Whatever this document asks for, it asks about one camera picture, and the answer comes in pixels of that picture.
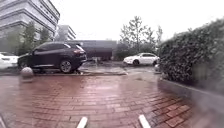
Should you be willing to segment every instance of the brick pavement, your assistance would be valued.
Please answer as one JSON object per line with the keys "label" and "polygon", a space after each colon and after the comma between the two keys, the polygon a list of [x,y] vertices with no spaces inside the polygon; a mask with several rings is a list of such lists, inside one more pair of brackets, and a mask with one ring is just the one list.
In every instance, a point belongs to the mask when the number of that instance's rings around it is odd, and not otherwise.
{"label": "brick pavement", "polygon": [[0,112],[9,128],[75,128],[83,116],[87,128],[141,128],[139,114],[153,128],[190,128],[200,117],[188,101],[158,90],[156,76],[44,76],[26,84],[0,77]]}

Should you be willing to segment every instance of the overcast sky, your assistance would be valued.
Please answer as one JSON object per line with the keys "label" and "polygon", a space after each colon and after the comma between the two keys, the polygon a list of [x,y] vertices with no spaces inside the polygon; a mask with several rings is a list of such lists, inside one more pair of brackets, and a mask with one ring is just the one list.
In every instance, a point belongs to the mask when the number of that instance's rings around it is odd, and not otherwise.
{"label": "overcast sky", "polygon": [[154,30],[160,25],[163,40],[174,33],[199,27],[224,16],[223,0],[51,0],[77,39],[120,38],[120,29],[134,16]]}

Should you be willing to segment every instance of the car window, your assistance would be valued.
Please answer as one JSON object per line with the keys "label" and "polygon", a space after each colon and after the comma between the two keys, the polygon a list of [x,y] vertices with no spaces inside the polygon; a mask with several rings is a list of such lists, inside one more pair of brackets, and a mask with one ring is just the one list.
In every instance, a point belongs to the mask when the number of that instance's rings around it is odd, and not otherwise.
{"label": "car window", "polygon": [[69,44],[67,44],[67,45],[71,46],[71,48],[79,49],[79,48],[77,47],[77,44],[75,44],[75,43],[69,43]]}
{"label": "car window", "polygon": [[14,54],[11,54],[11,53],[8,53],[8,52],[2,52],[0,54],[2,54],[3,56],[15,56]]}
{"label": "car window", "polygon": [[58,49],[64,49],[64,48],[68,48],[68,47],[64,44],[45,44],[45,45],[39,46],[37,49],[39,49],[40,51],[50,51],[50,50],[58,50]]}
{"label": "car window", "polygon": [[48,46],[49,50],[59,50],[59,49],[65,49],[65,48],[68,48],[68,47],[64,44],[50,44]]}
{"label": "car window", "polygon": [[155,56],[152,55],[152,54],[143,54],[142,56],[143,56],[143,57],[155,57]]}

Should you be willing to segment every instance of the bush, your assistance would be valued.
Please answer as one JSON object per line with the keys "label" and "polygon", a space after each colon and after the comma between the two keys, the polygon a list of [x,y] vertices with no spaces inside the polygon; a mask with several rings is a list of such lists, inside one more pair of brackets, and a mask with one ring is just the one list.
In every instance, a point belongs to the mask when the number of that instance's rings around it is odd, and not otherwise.
{"label": "bush", "polygon": [[222,79],[224,21],[180,33],[160,46],[160,67],[168,79],[202,85]]}

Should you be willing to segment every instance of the side mirror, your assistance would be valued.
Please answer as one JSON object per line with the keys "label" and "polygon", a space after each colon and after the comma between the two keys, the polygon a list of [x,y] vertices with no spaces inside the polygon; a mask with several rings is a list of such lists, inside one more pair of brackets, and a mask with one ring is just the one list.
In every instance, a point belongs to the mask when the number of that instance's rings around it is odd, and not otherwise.
{"label": "side mirror", "polygon": [[31,52],[31,54],[32,54],[32,55],[35,55],[35,51],[36,51],[36,49],[34,49],[34,50]]}

